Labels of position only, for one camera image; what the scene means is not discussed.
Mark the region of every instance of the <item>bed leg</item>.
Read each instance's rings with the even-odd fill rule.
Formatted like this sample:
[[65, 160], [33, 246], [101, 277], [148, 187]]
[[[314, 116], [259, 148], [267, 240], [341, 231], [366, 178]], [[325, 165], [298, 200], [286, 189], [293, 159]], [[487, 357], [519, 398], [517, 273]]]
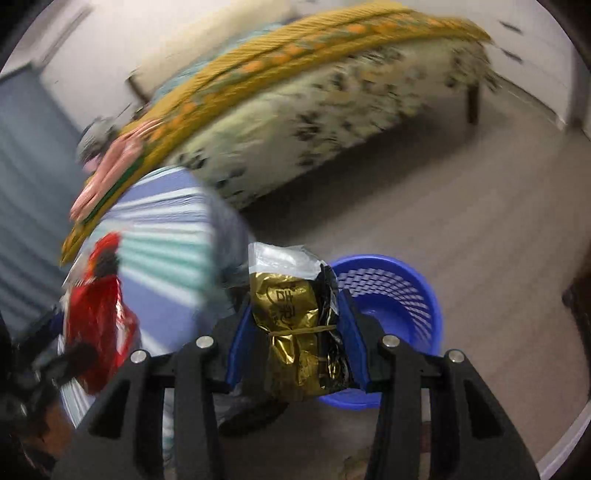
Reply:
[[468, 85], [467, 91], [467, 118], [471, 125], [478, 125], [480, 116], [480, 83]]

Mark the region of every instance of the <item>metal bolt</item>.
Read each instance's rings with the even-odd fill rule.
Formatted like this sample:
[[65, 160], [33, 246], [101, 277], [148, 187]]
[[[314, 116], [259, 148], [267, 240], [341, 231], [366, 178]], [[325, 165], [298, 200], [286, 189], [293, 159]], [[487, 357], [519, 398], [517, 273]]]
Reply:
[[398, 345], [400, 345], [400, 338], [398, 338], [396, 335], [384, 335], [384, 338], [382, 338], [382, 343], [388, 348], [396, 348]]
[[209, 348], [213, 345], [213, 338], [209, 335], [203, 335], [202, 337], [199, 337], [197, 340], [195, 340], [195, 345], [197, 345], [199, 348]]
[[461, 364], [465, 359], [466, 355], [464, 355], [459, 350], [452, 350], [448, 353], [449, 359], [454, 362], [455, 364]]
[[136, 350], [134, 353], [131, 354], [130, 358], [133, 363], [140, 364], [148, 358], [148, 354], [143, 350]]

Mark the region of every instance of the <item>red package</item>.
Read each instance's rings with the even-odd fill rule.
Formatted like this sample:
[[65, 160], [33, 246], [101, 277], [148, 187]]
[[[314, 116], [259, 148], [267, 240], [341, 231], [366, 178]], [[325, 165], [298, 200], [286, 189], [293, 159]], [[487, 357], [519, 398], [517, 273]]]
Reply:
[[72, 289], [66, 322], [66, 345], [86, 342], [98, 353], [91, 369], [78, 377], [84, 390], [93, 395], [102, 390], [131, 353], [138, 333], [138, 319], [123, 303], [117, 275], [94, 275], [99, 270], [113, 272], [112, 267], [105, 267], [116, 265], [116, 257], [113, 260], [111, 255], [115, 255], [118, 239], [114, 244], [112, 235], [97, 242], [85, 280]]

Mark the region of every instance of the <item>blue curtain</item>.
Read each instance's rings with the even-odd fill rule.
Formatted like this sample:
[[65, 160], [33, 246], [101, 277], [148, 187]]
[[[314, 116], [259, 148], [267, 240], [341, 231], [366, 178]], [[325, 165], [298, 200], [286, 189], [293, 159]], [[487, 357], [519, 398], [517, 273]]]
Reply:
[[61, 296], [79, 139], [31, 68], [0, 80], [0, 311], [13, 336]]

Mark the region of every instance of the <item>drawer handle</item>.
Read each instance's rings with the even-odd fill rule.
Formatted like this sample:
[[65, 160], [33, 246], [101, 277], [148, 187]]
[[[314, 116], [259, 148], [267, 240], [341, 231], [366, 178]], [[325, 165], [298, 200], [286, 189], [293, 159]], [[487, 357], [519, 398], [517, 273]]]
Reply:
[[518, 33], [519, 35], [523, 35], [523, 30], [520, 29], [519, 27], [516, 27], [515, 25], [511, 25], [510, 23], [507, 23], [507, 22], [503, 22], [501, 20], [499, 20], [499, 23], [501, 25], [503, 25], [503, 27], [505, 27], [507, 30], [511, 30], [512, 32]]
[[523, 59], [519, 56], [516, 55], [514, 53], [511, 53], [509, 50], [505, 50], [504, 48], [501, 49], [501, 51], [508, 56], [511, 60], [515, 60], [517, 63], [522, 64], [523, 65]]

